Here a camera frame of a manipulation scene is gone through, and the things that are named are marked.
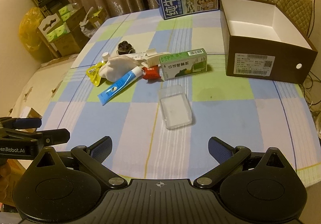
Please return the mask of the left hand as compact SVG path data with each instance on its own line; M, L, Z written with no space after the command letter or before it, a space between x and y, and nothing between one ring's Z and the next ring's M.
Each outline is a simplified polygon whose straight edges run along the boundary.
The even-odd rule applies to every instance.
M11 167L10 164L8 162L6 162L5 164L1 165L0 167L0 187L1 187L1 192L4 192L8 185L9 185L9 176L11 174Z

